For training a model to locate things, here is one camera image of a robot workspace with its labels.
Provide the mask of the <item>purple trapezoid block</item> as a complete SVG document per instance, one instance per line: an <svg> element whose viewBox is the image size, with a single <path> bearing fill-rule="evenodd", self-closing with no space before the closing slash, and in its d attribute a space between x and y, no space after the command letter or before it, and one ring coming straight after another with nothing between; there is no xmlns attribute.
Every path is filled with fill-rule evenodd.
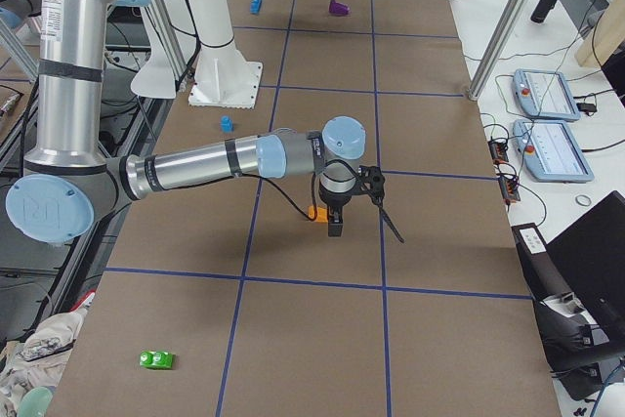
<svg viewBox="0 0 625 417"><path fill-rule="evenodd" d="M339 2L337 0L330 0L328 5L328 13L335 17L346 17L350 14L351 8L349 5Z"/></svg>

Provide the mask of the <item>orange trapezoid block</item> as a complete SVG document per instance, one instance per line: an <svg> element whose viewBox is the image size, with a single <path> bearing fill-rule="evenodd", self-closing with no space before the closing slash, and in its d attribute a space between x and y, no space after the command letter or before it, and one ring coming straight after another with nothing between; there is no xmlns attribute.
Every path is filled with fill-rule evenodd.
<svg viewBox="0 0 625 417"><path fill-rule="evenodd" d="M311 221L321 224L328 223L328 213L323 207L310 205L308 209L308 217Z"/></svg>

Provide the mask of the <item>long blue brick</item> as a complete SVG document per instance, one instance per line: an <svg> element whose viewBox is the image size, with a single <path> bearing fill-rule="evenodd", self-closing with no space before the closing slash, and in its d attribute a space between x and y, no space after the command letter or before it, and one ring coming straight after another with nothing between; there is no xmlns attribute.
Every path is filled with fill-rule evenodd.
<svg viewBox="0 0 625 417"><path fill-rule="evenodd" d="M251 0L250 13L252 15L258 15L261 11L263 0Z"/></svg>

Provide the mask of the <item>small blue block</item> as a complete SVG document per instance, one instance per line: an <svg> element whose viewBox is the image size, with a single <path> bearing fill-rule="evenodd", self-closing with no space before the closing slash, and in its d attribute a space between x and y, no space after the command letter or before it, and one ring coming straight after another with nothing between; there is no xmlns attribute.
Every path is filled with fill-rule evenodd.
<svg viewBox="0 0 625 417"><path fill-rule="evenodd" d="M233 131L234 125L231 118L227 115L223 115L220 120L220 126L224 133L231 133Z"/></svg>

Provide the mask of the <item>near teach pendant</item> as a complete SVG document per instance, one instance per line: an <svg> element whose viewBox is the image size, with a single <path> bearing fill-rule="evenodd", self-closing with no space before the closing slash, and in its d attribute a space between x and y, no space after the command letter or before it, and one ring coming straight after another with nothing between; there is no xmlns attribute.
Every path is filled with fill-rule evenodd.
<svg viewBox="0 0 625 417"><path fill-rule="evenodd" d="M541 183L589 183L595 178L590 165L563 120L518 119L514 142L532 178Z"/></svg>

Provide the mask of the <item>teach pendant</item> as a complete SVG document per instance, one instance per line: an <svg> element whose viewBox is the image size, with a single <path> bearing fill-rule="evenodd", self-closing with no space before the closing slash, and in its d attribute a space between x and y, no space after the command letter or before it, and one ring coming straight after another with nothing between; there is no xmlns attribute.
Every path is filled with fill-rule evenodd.
<svg viewBox="0 0 625 417"><path fill-rule="evenodd" d="M532 178L541 183L589 183L595 178L590 165L563 120L518 119L514 142Z"/></svg>
<svg viewBox="0 0 625 417"><path fill-rule="evenodd" d="M517 69L513 91L517 104L528 117L567 122L581 118L568 82L559 71Z"/></svg>

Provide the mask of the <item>far teach pendant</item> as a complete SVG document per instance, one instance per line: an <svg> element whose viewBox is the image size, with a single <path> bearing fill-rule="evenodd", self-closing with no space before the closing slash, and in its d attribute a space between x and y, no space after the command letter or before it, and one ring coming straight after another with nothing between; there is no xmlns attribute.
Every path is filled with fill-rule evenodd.
<svg viewBox="0 0 625 417"><path fill-rule="evenodd" d="M528 117L567 122L581 118L568 82L559 71L517 69L513 91L517 104Z"/></svg>

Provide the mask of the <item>green brick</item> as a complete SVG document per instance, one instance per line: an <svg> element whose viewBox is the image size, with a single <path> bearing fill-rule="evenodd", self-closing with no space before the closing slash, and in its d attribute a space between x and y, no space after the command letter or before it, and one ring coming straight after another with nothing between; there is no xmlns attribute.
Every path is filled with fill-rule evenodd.
<svg viewBox="0 0 625 417"><path fill-rule="evenodd" d="M152 370L171 370L174 366L176 355L168 351L141 351L139 365L142 368Z"/></svg>

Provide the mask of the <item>black laptop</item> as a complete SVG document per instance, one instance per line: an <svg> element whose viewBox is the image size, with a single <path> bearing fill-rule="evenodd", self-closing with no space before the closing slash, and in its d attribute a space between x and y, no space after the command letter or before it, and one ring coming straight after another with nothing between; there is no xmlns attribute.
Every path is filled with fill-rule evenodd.
<svg viewBox="0 0 625 417"><path fill-rule="evenodd" d="M624 371L624 197L613 191L551 241L512 233L553 376L581 400Z"/></svg>

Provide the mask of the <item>crumpled patterned cloth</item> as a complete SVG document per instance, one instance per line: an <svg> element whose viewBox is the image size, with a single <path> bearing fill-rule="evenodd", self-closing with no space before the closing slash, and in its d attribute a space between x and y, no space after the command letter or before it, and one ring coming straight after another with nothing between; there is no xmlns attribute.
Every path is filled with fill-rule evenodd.
<svg viewBox="0 0 625 417"><path fill-rule="evenodd" d="M1 371L2 416L17 416L23 397L31 390L59 384L85 317L79 311L55 314L17 343Z"/></svg>

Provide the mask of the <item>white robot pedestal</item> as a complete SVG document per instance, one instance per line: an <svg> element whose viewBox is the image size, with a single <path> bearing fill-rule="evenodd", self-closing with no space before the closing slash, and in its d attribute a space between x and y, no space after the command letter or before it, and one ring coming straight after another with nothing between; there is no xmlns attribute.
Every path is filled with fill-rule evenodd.
<svg viewBox="0 0 625 417"><path fill-rule="evenodd" d="M227 0L188 0L201 46L189 103L195 106L252 108L263 65L238 50Z"/></svg>

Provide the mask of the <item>aluminium frame post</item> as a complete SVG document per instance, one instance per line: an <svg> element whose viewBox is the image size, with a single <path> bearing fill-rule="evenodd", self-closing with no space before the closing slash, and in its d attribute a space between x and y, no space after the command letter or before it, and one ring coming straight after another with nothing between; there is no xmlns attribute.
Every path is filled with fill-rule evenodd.
<svg viewBox="0 0 625 417"><path fill-rule="evenodd" d="M467 90L469 100L476 102L479 99L527 1L508 0Z"/></svg>

